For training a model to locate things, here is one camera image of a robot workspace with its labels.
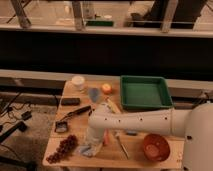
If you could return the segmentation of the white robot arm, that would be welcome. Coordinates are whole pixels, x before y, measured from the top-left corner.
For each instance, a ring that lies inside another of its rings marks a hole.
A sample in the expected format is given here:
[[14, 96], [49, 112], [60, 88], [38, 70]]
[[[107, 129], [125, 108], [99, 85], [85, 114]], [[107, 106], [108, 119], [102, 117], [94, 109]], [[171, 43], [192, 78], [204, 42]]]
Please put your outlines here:
[[192, 110], [114, 114], [103, 102], [89, 116], [85, 143], [99, 145], [106, 129], [183, 137], [182, 169], [213, 171], [213, 103], [201, 104]]

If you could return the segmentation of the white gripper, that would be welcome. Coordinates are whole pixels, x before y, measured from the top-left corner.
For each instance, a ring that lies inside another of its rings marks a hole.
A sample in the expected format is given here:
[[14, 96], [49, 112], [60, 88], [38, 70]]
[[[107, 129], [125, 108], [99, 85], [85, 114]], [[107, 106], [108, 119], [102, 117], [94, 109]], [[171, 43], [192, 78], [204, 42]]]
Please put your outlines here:
[[98, 146], [103, 143], [104, 140], [103, 129], [88, 128], [85, 134], [85, 143], [91, 146]]

